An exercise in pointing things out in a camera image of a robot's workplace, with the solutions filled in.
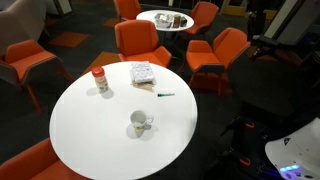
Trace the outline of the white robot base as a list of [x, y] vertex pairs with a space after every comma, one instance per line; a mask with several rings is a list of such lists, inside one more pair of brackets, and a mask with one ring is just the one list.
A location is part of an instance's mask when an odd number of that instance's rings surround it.
[[320, 119], [268, 142], [265, 153], [285, 180], [320, 180]]

